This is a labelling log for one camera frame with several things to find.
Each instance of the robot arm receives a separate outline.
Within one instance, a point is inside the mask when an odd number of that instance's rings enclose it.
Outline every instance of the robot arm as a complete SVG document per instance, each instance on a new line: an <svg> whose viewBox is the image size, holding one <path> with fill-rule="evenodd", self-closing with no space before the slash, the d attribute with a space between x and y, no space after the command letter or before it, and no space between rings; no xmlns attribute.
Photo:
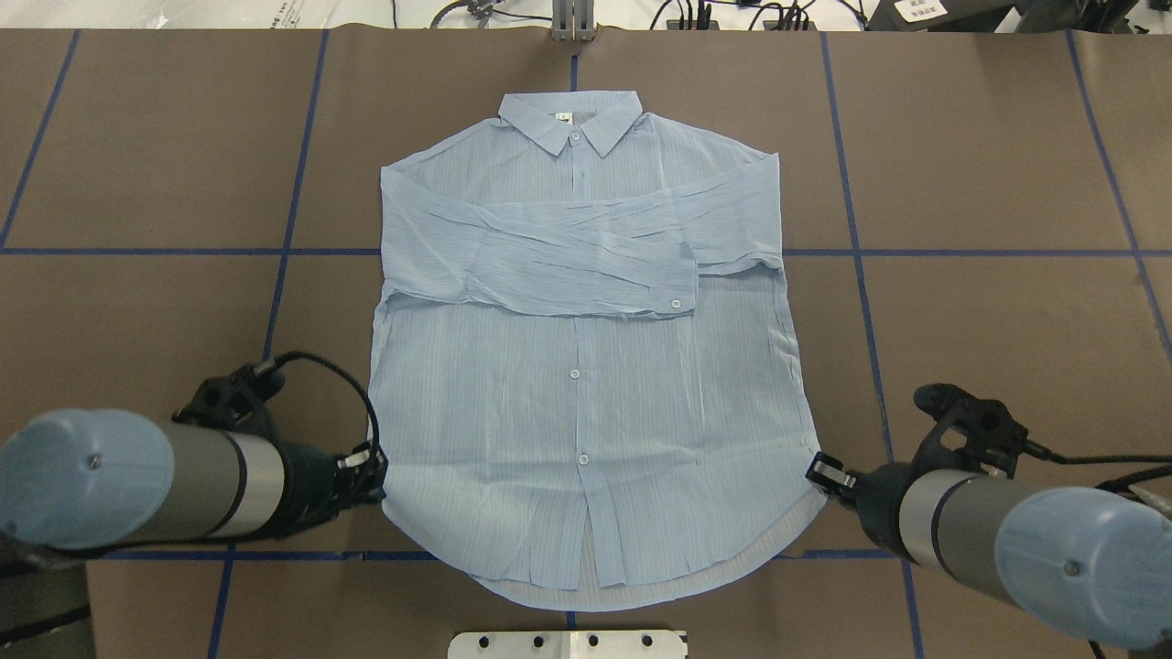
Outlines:
<svg viewBox="0 0 1172 659"><path fill-rule="evenodd" d="M282 439L265 402L281 368L311 360L347 380L369 442L328 456ZM281 538L382 497L387 462L362 386L311 353L286 353L204 381L173 423L117 409L34 419L0 451L0 531L76 556L176 542Z"/></svg>
<svg viewBox="0 0 1172 659"><path fill-rule="evenodd" d="M819 453L806 477L857 511L877 545L1063 633L1133 650L1172 637L1172 522L1154 507L1104 491L1172 475L1172 466L1104 489L1027 484L1011 480L1022 453L1074 461L1029 441L1000 401L931 385L917 390L915 403L936 426L911 463L859 473ZM948 429L965 435L966 444L945 448ZM1167 509L1159 497L1144 496Z"/></svg>

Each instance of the brown table surface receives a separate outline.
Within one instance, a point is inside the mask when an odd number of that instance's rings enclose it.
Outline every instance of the brown table surface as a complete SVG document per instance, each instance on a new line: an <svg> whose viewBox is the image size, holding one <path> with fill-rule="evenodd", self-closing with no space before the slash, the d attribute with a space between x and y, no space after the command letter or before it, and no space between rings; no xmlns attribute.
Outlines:
<svg viewBox="0 0 1172 659"><path fill-rule="evenodd" d="M908 458L929 427L912 390L952 381L1067 454L1166 453L1170 61L1172 38L1061 33L0 32L0 437L60 407L163 420L205 376L293 347L366 378L379 167L504 93L577 88L635 89L782 154L827 451ZM291 439L361 440L352 393L289 376ZM490 595L376 509L284 542L121 553L89 582L110 658L442 658L461 631L566 627L687 630L694 659L1089 657L857 526L827 507L740 582L607 614Z"/></svg>

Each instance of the metal plate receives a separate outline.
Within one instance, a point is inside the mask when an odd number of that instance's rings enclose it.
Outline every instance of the metal plate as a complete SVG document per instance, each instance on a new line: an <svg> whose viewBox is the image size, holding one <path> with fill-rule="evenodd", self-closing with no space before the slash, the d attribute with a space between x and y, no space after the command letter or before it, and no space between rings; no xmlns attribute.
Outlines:
<svg viewBox="0 0 1172 659"><path fill-rule="evenodd" d="M448 659L687 659L687 632L464 632Z"/></svg>

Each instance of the shirt sleeve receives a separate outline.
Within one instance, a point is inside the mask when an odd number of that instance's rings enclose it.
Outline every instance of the shirt sleeve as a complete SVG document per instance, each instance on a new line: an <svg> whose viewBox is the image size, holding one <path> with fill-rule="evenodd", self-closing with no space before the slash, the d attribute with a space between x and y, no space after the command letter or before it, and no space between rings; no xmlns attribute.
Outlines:
<svg viewBox="0 0 1172 659"><path fill-rule="evenodd" d="M670 318L696 306L697 263L679 236L572 232L430 192L384 169L383 274L395 291L533 315Z"/></svg>

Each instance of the light blue robot joint cap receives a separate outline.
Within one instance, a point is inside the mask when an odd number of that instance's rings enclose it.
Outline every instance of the light blue robot joint cap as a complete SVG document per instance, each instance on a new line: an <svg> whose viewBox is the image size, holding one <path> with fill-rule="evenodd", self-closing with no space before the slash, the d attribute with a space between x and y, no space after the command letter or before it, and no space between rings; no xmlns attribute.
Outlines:
<svg viewBox="0 0 1172 659"><path fill-rule="evenodd" d="M120 409L59 409L0 447L0 531L64 550L114 544L171 489L175 453L152 421Z"/></svg>

